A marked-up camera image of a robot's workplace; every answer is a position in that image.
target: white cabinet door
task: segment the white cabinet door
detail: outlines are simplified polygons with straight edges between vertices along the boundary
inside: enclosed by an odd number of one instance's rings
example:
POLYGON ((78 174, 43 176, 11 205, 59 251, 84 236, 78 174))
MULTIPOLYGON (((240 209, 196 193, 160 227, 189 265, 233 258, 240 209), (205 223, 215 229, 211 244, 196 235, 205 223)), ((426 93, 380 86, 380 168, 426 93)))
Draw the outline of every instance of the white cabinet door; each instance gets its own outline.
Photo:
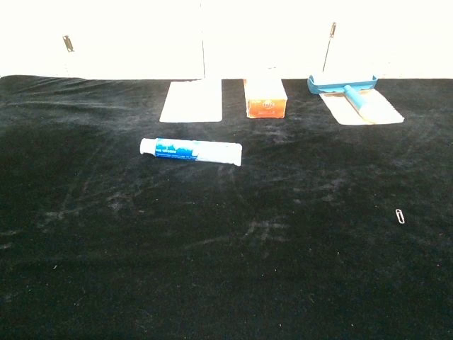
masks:
POLYGON ((382 78, 453 77, 449 1, 347 4, 339 9, 328 71, 359 69, 382 78))
POLYGON ((0 3, 0 76, 65 77, 62 14, 50 0, 0 3))
POLYGON ((206 76, 307 78, 320 72, 334 14, 325 1, 203 0, 206 76))
POLYGON ((199 0, 65 2, 73 77, 203 78, 199 0))

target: paper clip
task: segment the paper clip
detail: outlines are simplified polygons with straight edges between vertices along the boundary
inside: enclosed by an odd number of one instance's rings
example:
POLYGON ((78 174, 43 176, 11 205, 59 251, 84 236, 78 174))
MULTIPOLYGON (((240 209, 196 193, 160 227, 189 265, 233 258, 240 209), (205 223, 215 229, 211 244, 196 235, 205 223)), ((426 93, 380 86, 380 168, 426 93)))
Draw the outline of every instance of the paper clip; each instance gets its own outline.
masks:
POLYGON ((398 218, 398 222, 400 222, 400 224, 404 224, 404 216, 403 216, 403 212, 401 211, 401 209, 396 209, 395 210, 395 213, 396 213, 396 216, 398 218))

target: tube cap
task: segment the tube cap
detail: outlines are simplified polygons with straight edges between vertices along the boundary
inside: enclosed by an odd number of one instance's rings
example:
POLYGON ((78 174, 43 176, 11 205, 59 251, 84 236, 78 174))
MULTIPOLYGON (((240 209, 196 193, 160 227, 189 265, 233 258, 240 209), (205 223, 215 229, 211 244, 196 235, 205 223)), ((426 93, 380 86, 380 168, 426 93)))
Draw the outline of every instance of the tube cap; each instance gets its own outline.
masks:
POLYGON ((143 138, 142 142, 140 142, 140 153, 153 154, 154 156, 156 156, 156 140, 143 138))

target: blue and white tube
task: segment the blue and white tube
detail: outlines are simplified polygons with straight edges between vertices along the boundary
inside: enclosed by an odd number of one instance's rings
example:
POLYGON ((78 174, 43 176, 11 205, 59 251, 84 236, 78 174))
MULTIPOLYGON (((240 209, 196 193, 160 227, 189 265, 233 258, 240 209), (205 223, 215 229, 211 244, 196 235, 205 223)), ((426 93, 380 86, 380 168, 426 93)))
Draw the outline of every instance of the blue and white tube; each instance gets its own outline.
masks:
POLYGON ((242 145, 237 143, 203 142, 198 140, 169 140, 143 138, 141 154, 186 161, 227 163, 241 166, 242 145))

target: cardboard box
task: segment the cardboard box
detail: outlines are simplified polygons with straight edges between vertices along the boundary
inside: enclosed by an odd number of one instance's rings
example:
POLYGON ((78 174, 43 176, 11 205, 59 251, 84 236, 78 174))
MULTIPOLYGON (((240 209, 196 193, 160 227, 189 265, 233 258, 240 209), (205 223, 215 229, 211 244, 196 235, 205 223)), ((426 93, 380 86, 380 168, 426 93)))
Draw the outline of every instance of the cardboard box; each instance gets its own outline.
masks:
POLYGON ((281 79, 244 79, 247 117, 284 118, 287 95, 281 79))

